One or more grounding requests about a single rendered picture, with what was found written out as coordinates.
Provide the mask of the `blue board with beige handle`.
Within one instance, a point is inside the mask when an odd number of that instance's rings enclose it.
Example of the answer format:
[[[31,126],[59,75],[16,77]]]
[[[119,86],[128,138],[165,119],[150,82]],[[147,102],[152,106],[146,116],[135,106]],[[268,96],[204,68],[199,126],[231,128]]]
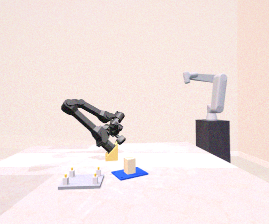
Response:
[[[129,157],[124,157],[124,169],[123,170],[118,170],[118,171],[113,171],[112,174],[116,176],[120,181],[121,180],[126,180],[130,178],[135,178],[139,176],[144,176],[148,175],[147,172],[143,171],[142,169],[136,167],[136,158],[129,156]]]

